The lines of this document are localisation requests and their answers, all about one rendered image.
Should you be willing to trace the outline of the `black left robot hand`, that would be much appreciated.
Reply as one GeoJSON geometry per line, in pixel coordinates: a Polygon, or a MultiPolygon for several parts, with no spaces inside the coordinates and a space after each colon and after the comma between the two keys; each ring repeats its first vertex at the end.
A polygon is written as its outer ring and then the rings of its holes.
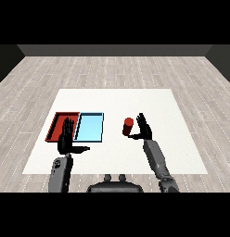
{"type": "Polygon", "coordinates": [[[73,126],[74,121],[65,118],[62,124],[62,132],[58,137],[57,150],[61,155],[66,155],[68,153],[81,154],[89,150],[88,146],[73,146],[73,126]]]}

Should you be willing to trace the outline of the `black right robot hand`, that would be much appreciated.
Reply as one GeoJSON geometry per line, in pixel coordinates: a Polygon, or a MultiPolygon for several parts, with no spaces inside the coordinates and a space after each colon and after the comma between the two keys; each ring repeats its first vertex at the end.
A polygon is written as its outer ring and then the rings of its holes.
{"type": "Polygon", "coordinates": [[[138,124],[138,127],[140,129],[140,132],[138,134],[131,134],[129,135],[129,138],[132,138],[134,140],[151,140],[152,139],[152,130],[150,126],[147,124],[146,118],[143,113],[140,113],[136,117],[136,121],[138,124]]]}

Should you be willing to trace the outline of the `red can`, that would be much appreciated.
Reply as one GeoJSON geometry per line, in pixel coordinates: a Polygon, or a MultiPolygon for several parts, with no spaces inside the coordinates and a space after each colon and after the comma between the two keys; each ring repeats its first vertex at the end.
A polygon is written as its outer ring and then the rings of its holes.
{"type": "Polygon", "coordinates": [[[122,134],[124,136],[128,136],[132,130],[133,125],[134,125],[134,120],[132,118],[126,118],[124,120],[122,134]]]}

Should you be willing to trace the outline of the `red shallow open box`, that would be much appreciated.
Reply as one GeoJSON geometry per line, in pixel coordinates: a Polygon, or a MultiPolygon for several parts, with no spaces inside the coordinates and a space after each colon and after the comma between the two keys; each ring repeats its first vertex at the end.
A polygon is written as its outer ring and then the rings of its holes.
{"type": "Polygon", "coordinates": [[[79,115],[79,112],[57,112],[52,120],[45,141],[48,143],[56,143],[58,141],[59,135],[62,133],[62,126],[65,119],[73,120],[73,129],[76,129],[79,115]]]}

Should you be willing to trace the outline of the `light blue shallow open box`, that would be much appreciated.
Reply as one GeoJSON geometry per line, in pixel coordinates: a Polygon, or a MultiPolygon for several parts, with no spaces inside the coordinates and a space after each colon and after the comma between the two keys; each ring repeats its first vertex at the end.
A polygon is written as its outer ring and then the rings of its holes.
{"type": "Polygon", "coordinates": [[[75,143],[101,143],[104,114],[102,112],[82,112],[76,125],[75,143]]]}

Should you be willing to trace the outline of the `dark grey robot body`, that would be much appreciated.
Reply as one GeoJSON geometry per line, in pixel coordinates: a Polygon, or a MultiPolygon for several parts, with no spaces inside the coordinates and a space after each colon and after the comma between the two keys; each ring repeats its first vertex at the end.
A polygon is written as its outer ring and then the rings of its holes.
{"type": "Polygon", "coordinates": [[[128,182],[124,174],[119,175],[118,181],[112,181],[111,175],[106,174],[102,182],[90,185],[87,189],[87,192],[88,193],[142,193],[143,189],[140,185],[128,182]]]}

